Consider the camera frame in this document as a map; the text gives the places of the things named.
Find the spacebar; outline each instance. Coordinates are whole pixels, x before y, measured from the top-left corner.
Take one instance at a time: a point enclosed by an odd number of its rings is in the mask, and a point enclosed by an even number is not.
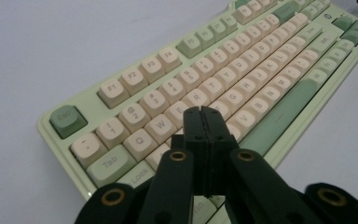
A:
[[[313,80],[300,80],[241,141],[241,147],[265,155],[319,90]]]

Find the white background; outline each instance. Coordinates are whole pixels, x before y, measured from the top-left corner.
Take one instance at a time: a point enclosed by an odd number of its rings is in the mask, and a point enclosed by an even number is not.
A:
[[[333,1],[358,15],[355,0]],[[84,204],[36,130],[45,111],[195,30],[227,0],[0,0],[0,223],[72,223]],[[358,199],[358,64],[278,168]]]

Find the mechanical keyboard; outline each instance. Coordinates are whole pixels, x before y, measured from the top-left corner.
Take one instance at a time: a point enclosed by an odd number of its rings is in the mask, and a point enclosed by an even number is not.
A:
[[[358,18],[329,0],[238,0],[46,112],[38,130],[88,199],[152,177],[182,113],[221,112],[243,148],[276,167],[358,62]],[[224,197],[195,197],[194,223],[225,223]]]

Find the white table surface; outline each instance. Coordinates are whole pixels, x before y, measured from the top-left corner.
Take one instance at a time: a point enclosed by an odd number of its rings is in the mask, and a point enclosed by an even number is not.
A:
[[[358,15],[355,0],[333,1]],[[84,204],[40,115],[220,14],[226,1],[0,1],[0,223],[72,223]],[[358,199],[358,64],[278,168]]]

